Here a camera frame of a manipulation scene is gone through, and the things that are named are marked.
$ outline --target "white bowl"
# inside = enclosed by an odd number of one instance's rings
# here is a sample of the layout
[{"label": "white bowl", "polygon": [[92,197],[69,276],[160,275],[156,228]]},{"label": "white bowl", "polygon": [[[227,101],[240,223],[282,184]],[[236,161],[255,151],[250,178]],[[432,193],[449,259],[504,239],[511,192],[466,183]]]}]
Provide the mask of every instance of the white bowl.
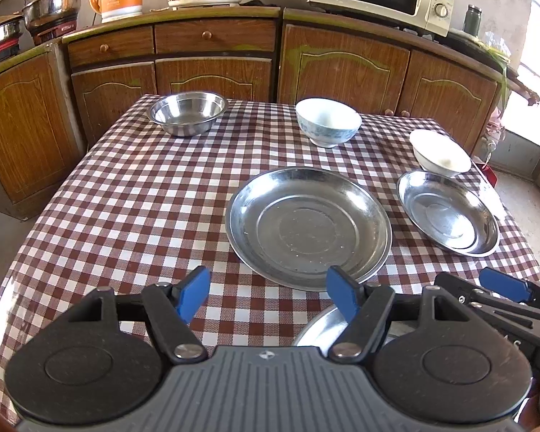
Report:
[{"label": "white bowl", "polygon": [[455,141],[432,130],[410,133],[414,156],[424,170],[455,177],[472,167],[470,156]]},{"label": "white bowl", "polygon": [[330,99],[301,100],[296,104],[296,118],[310,141],[323,148],[345,143],[362,125],[362,118],[353,108]]}]

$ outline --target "floor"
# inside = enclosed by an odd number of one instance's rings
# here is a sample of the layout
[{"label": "floor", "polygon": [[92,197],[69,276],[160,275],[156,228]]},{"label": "floor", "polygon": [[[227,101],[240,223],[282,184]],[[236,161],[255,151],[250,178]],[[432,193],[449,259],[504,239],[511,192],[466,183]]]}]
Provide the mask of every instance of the floor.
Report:
[{"label": "floor", "polygon": [[[516,177],[503,173],[497,175],[496,190],[514,215],[540,263],[540,190]],[[35,221],[20,222],[0,213],[0,284]]]}]

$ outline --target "ribbed gray surface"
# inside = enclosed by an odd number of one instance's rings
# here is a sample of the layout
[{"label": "ribbed gray surface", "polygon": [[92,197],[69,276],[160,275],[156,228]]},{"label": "ribbed gray surface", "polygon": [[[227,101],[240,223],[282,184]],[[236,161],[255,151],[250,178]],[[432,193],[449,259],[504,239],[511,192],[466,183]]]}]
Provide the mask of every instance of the ribbed gray surface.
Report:
[{"label": "ribbed gray surface", "polygon": [[[68,431],[28,421],[17,429]],[[72,428],[75,432],[439,430],[449,427],[403,416],[375,393],[361,368],[335,365],[315,347],[218,347],[203,363],[172,369],[159,392],[124,418]],[[510,419],[468,430],[521,431]]]}]

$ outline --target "microwave control panel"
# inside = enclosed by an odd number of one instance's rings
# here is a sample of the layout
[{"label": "microwave control panel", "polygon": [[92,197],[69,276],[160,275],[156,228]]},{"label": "microwave control panel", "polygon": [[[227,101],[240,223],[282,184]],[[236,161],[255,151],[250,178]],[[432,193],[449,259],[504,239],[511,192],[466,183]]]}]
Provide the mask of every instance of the microwave control panel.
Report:
[{"label": "microwave control panel", "polygon": [[440,36],[446,36],[453,11],[454,0],[431,0],[426,29]]}]

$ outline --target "brown and white checkered tablecloth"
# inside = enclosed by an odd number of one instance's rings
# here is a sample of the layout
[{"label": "brown and white checkered tablecloth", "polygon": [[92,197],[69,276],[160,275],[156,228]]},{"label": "brown and white checkered tablecloth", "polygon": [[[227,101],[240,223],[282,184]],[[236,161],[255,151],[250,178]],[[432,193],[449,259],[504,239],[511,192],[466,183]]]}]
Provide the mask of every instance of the brown and white checkered tablecloth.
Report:
[{"label": "brown and white checkered tablecloth", "polygon": [[[179,281],[203,264],[212,271],[207,305],[191,328],[206,346],[289,345],[330,305],[327,294],[280,287],[254,274],[232,251],[225,206],[241,183],[277,167],[337,171],[367,188],[392,223],[393,245],[375,278],[419,293],[439,271],[475,278],[490,266],[540,279],[540,268],[514,219],[500,224],[499,250],[472,259],[442,251],[421,235],[395,196],[396,180],[418,168],[410,131],[444,132],[433,120],[365,116],[348,143],[328,150],[298,128],[293,106],[230,101],[207,133],[172,138],[145,116],[145,95],[70,174],[20,248],[0,288],[0,412],[15,419],[4,393],[12,353],[99,285],[137,293]],[[459,176],[477,190],[476,171]],[[144,326],[122,323],[144,334]]]}]

